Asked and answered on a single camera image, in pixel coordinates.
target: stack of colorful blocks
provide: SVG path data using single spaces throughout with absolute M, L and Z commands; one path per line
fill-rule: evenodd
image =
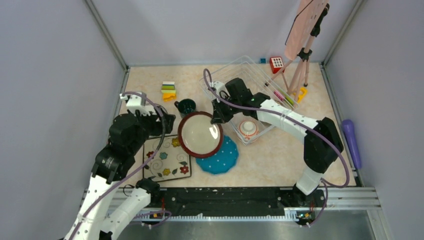
M 164 102 L 169 102 L 177 99 L 177 90 L 175 89 L 174 81 L 162 82 L 162 99 Z

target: yellow flower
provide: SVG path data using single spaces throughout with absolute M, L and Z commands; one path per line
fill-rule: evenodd
M 163 175 L 168 176 L 171 173 L 171 170 L 169 168 L 165 168 L 162 173 Z
M 180 146 L 180 141 L 178 141 L 178 137 L 176 137 L 176 138 L 173 138 L 173 139 L 172 139 L 172 146 L 173 146 L 174 148 L 176 148 L 176 147 L 179 147 L 179 146 Z

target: blue flower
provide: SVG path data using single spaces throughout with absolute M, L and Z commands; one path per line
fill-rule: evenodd
M 159 158 L 162 160 L 167 159 L 167 157 L 168 157 L 168 154 L 166 152 L 161 152 L 159 155 Z

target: robotic arm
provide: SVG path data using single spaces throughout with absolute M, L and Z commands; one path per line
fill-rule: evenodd
M 220 95 L 223 92 L 227 93 L 227 90 L 228 93 L 225 95 L 225 100 L 232 104 L 281 113 L 281 115 L 277 115 L 264 111 L 239 109 L 214 99 L 212 101 L 213 117 L 211 123 L 224 124 L 229 122 L 234 114 L 243 113 L 245 116 L 276 126 L 297 138 L 304 145 L 303 160 L 307 167 L 305 167 L 302 176 L 293 187 L 295 192 L 300 190 L 305 196 L 311 194 L 320 184 L 321 178 L 330 164 L 338 156 L 321 138 L 306 128 L 293 123 L 287 117 L 314 129 L 333 143 L 340 152 L 344 149 L 336 125 L 327 117 L 322 120 L 316 120 L 283 107 L 271 99 L 270 96 L 261 92 L 253 95 L 241 78 L 235 78 L 225 85 L 222 82 L 213 82 L 212 87 Z
M 65 240 L 116 240 L 136 214 L 150 204 L 151 194 L 159 191 L 159 184 L 150 179 L 138 181 L 129 196 L 108 218 L 105 218 L 117 187 L 135 163 L 134 156 L 150 136 L 160 136 L 163 131 L 170 134 L 175 115 L 163 116 L 152 105 L 137 95 L 121 96 L 128 113 L 120 114 L 109 128 L 107 145 L 95 157 L 91 178 L 84 202 Z M 87 216 L 83 214 L 103 194 Z

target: white wire dish rack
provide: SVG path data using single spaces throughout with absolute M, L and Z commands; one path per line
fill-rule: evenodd
M 299 104 L 295 102 L 285 91 L 283 91 L 274 81 L 272 81 L 271 78 L 261 69 L 261 67 L 248 56 L 242 56 L 230 62 L 222 68 L 212 72 L 211 76 L 213 81 L 222 82 L 224 84 L 235 78 L 241 78 L 244 80 L 244 83 L 246 84 L 247 88 L 250 89 L 252 94 L 262 92 L 291 111 L 294 111 L 299 107 Z M 211 101 L 214 100 L 215 96 L 208 90 L 204 79 L 201 78 L 199 82 L 207 97 L 210 98 Z M 274 92 L 282 93 L 285 96 L 285 99 L 281 101 L 274 94 Z M 258 128 L 257 135 L 246 138 L 240 132 L 239 124 L 245 120 L 252 121 L 256 124 Z M 238 138 L 243 142 L 244 145 L 252 143 L 257 138 L 274 128 L 274 126 L 268 123 L 258 121 L 252 117 L 244 116 L 242 113 L 234 115 L 229 124 L 237 133 Z

